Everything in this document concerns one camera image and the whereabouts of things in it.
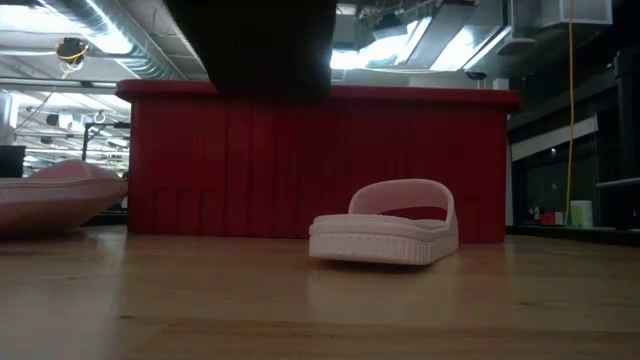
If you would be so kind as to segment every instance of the wooden floor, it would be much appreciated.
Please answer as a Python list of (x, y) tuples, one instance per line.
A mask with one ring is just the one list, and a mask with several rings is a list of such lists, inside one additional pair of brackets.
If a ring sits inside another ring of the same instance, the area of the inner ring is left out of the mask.
[(517, 237), (428, 268), (301, 240), (0, 243), (0, 359), (640, 359), (640, 251)]

